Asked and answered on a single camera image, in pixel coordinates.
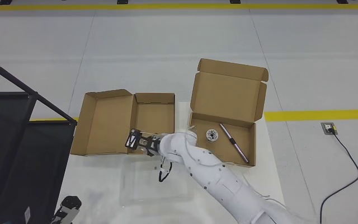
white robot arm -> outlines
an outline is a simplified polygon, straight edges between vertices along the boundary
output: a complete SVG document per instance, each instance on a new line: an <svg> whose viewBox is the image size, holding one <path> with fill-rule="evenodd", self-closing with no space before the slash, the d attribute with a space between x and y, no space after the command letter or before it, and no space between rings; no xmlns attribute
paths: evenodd
<svg viewBox="0 0 358 224"><path fill-rule="evenodd" d="M194 132L149 138L141 138L141 134L135 136L134 132L138 131L132 130L127 147L144 147L149 155L161 155L171 162L183 164L190 176L228 210L238 223L304 223L303 220L294 221L295 217L288 211L259 197L210 151L195 147Z"/></svg>

gray floor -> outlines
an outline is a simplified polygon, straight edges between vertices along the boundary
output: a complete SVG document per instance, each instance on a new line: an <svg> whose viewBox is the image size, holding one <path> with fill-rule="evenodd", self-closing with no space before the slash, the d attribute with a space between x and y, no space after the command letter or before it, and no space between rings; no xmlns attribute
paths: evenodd
<svg viewBox="0 0 358 224"><path fill-rule="evenodd" d="M89 91L175 92L190 101L200 58L268 68L265 111L358 105L356 11L0 12L0 30L0 65L72 116ZM15 88L0 79L0 89ZM54 116L36 105L33 118ZM320 122L267 123L286 205L316 219L324 197L357 175ZM358 160L357 121L332 122ZM324 223L356 223L357 191L330 199Z"/></svg>

open cardboard box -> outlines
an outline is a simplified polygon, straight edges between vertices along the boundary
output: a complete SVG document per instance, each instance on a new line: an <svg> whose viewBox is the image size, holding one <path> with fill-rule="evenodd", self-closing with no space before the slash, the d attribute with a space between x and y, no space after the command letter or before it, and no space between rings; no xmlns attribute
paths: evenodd
<svg viewBox="0 0 358 224"><path fill-rule="evenodd" d="M266 68L201 59L191 96L191 125L197 129L197 146L211 150L223 162L256 164L256 125L262 118L269 80ZM220 127L223 123L249 160L245 163ZM206 141L206 131L219 138Z"/></svg>
<svg viewBox="0 0 358 224"><path fill-rule="evenodd" d="M127 90L85 94L71 154L142 154L125 142L132 128L148 133L175 131L175 95L131 94Z"/></svg>

black stand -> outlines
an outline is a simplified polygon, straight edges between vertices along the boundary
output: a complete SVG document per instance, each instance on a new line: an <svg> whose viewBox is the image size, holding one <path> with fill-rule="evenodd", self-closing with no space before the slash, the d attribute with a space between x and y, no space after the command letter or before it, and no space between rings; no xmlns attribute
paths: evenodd
<svg viewBox="0 0 358 224"><path fill-rule="evenodd" d="M0 67L0 75L24 92L0 92L0 223L49 223L77 122ZM31 122L36 103L64 120Z"/></svg>

marker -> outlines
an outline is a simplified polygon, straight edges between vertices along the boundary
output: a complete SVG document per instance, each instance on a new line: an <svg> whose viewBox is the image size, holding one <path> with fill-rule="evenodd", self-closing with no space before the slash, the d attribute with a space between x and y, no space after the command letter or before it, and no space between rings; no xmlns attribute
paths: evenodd
<svg viewBox="0 0 358 224"><path fill-rule="evenodd" d="M226 128L224 127L223 124L220 124L220 127L223 129L223 131L225 132L225 134L228 136L229 141L231 142L231 144L234 145L234 147L236 148L236 150L238 151L238 153L240 154L240 156L242 157L242 159L248 163L248 159L246 158L245 154L241 151L240 147L236 144L236 141L233 137L231 137L230 133L228 132L228 130L226 130Z"/></svg>

